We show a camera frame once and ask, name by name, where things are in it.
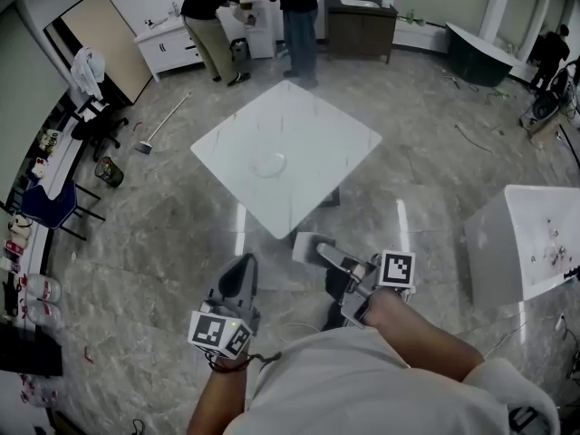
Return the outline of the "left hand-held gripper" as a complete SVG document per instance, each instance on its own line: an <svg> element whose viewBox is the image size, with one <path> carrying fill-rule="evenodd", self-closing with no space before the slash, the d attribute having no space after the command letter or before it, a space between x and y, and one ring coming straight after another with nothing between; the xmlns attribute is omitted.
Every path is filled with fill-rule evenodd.
<svg viewBox="0 0 580 435"><path fill-rule="evenodd" d="M240 293L246 273L250 288ZM203 353L236 359L256 334L261 320L253 306L257 285L258 263L253 254L231 260L212 281L200 308L192 312L188 343Z"/></svg>

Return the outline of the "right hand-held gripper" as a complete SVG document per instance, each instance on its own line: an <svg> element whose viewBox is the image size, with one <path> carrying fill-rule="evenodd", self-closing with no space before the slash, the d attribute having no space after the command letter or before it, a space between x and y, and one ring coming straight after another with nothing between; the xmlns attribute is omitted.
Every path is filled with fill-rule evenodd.
<svg viewBox="0 0 580 435"><path fill-rule="evenodd" d="M383 250L371 261L363 262L335 245L335 240L330 237L315 232L298 232L293 260L333 267L349 276L339 300L341 314L349 323L363 329L363 317L370 307L371 297L382 288L392 290L405 302L415 293L414 253Z"/></svg>

